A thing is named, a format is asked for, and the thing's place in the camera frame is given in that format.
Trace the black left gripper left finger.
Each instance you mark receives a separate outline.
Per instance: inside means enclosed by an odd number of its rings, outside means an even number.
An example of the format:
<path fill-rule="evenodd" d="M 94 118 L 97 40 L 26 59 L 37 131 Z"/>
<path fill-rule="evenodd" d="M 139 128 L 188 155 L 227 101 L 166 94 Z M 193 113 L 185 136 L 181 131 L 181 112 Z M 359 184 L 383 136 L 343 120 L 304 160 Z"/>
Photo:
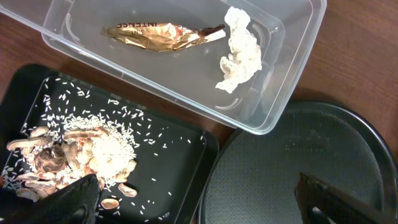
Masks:
<path fill-rule="evenodd" d="M 1 190 L 1 223 L 95 223 L 100 198 L 94 174 L 37 202 Z"/>

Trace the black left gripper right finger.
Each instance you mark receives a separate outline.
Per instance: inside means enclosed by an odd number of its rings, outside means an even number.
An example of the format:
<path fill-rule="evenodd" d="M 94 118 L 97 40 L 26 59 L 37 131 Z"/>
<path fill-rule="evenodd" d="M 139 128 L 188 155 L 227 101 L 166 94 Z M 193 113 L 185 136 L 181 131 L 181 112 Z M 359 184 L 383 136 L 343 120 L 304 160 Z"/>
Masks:
<path fill-rule="evenodd" d="M 386 222 L 383 213 L 310 174 L 299 173 L 294 195 L 304 224 Z"/>

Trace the noodle and rice leftovers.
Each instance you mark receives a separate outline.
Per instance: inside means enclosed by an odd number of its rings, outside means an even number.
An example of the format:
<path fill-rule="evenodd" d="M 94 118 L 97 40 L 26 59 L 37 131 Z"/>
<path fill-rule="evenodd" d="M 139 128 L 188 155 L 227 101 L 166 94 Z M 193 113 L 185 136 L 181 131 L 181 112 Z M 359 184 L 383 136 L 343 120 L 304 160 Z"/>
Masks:
<path fill-rule="evenodd" d="M 20 150 L 29 166 L 17 175 L 16 195 L 38 201 L 88 174 L 95 174 L 101 191 L 117 184 L 126 197 L 137 196 L 128 178 L 137 167 L 134 135 L 95 116 L 63 122 L 64 133 L 56 138 L 49 126 L 34 128 L 26 138 L 7 143 L 10 152 Z M 115 198 L 103 199 L 98 207 L 119 206 Z"/>

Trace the white tissue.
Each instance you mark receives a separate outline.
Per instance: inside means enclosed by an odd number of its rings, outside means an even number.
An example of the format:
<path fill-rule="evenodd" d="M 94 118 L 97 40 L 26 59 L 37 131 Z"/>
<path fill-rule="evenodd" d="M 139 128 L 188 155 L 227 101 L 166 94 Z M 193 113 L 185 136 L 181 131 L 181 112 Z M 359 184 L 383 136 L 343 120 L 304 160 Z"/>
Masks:
<path fill-rule="evenodd" d="M 231 94 L 239 84 L 247 82 L 262 69 L 261 48 L 254 34 L 247 29 L 251 18 L 244 10 L 229 8 L 224 21 L 230 28 L 230 53 L 220 60 L 224 80 L 215 87 Z"/>

